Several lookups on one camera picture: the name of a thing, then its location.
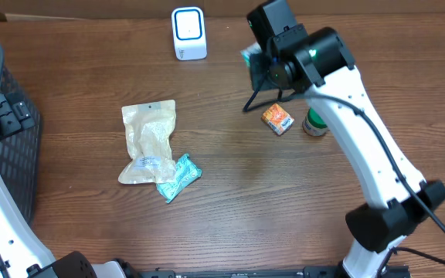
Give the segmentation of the green lid jar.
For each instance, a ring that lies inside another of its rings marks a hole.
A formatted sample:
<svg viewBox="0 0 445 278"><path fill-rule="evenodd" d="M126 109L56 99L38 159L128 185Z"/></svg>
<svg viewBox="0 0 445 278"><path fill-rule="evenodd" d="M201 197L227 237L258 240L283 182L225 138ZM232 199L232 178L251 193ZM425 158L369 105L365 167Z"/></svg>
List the green lid jar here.
<svg viewBox="0 0 445 278"><path fill-rule="evenodd" d="M323 136L328 132L328 126L312 108L308 110L302 127L308 135L314 137Z"/></svg>

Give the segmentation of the teal wipes packet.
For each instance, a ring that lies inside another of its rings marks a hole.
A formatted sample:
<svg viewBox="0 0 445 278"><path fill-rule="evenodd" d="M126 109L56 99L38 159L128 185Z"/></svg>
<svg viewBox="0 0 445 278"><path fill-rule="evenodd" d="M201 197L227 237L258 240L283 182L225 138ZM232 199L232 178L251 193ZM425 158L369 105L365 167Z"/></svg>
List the teal wipes packet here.
<svg viewBox="0 0 445 278"><path fill-rule="evenodd" d="M202 170L190 159L189 154L183 154L176 163L175 180L173 182L156 184L156 187L166 202L170 203L185 187L201 176Z"/></svg>

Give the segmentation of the orange tissue pack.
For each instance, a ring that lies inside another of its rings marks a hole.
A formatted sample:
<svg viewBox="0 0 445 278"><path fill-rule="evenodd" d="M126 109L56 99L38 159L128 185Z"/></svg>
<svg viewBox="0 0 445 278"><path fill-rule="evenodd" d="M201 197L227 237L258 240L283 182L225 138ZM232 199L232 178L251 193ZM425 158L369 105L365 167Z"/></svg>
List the orange tissue pack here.
<svg viewBox="0 0 445 278"><path fill-rule="evenodd" d="M294 123L294 118L277 103L273 104L263 113L261 120L267 124L277 136L288 131Z"/></svg>

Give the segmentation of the clear plastic bag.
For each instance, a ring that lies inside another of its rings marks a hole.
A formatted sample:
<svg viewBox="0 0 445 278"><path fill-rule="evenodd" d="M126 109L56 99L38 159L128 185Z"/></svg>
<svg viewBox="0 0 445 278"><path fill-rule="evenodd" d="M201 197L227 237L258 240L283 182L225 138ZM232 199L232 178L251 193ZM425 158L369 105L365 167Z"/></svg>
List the clear plastic bag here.
<svg viewBox="0 0 445 278"><path fill-rule="evenodd" d="M169 140L175 129L175 101L129 105L121 112L131 162L118 181L125 185L174 181L176 167Z"/></svg>

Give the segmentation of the teal tissue pack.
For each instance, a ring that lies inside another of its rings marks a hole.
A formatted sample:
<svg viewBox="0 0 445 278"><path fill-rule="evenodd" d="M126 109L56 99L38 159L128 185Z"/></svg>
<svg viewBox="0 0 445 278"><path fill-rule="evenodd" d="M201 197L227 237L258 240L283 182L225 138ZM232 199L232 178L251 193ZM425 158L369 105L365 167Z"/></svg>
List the teal tissue pack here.
<svg viewBox="0 0 445 278"><path fill-rule="evenodd" d="M240 51L240 54L243 57L243 60L248 68L250 68L250 57L252 55L259 55L261 53L262 49L258 42L255 42L254 44Z"/></svg>

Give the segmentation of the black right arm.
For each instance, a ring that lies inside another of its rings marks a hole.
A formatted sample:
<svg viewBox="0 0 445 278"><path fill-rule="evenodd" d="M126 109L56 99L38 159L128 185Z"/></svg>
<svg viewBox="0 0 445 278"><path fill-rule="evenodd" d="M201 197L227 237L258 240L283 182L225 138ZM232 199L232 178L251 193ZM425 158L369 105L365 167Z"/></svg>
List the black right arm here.
<svg viewBox="0 0 445 278"><path fill-rule="evenodd" d="M263 52L264 78L307 101L360 181L365 203L345 217L354 242L334 276L407 277L389 259L445 201L443 182L426 180L401 152L337 31L307 32L285 1L264 2L246 18Z"/></svg>

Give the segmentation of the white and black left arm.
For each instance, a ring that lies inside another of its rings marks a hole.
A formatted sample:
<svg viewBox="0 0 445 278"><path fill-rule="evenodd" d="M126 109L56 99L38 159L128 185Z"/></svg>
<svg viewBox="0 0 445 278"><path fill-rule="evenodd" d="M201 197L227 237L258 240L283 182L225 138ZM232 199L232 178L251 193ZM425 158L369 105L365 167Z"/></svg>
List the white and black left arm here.
<svg viewBox="0 0 445 278"><path fill-rule="evenodd" d="M0 175L0 277L125 278L126 274L115 260L92 264L77 251L55 259L29 228Z"/></svg>

